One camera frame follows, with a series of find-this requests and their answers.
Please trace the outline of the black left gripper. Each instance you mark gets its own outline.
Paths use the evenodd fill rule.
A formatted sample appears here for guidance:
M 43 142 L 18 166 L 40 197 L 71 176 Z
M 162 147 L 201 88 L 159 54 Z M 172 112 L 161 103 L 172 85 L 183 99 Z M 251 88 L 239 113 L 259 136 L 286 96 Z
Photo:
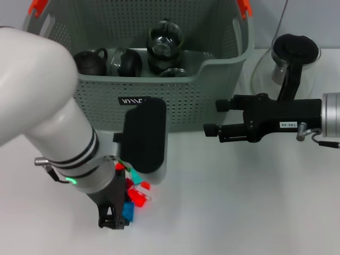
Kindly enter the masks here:
M 125 171 L 115 172 L 112 180 L 103 189 L 88 194 L 98 207 L 100 228 L 124 229 L 130 225 L 130 209 L 124 204 L 125 194 Z

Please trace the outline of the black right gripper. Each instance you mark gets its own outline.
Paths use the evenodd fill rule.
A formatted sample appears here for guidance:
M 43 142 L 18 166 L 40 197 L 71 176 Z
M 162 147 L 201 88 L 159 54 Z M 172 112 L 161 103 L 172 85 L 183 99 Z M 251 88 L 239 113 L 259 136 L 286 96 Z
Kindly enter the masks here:
M 235 95 L 231 100 L 215 101 L 216 111 L 243 111 L 242 124 L 204 124 L 206 137 L 218 137 L 221 143 L 259 142 L 271 133 L 298 132 L 299 125 L 321 128 L 321 99 L 276 101 L 262 93 L 255 96 Z

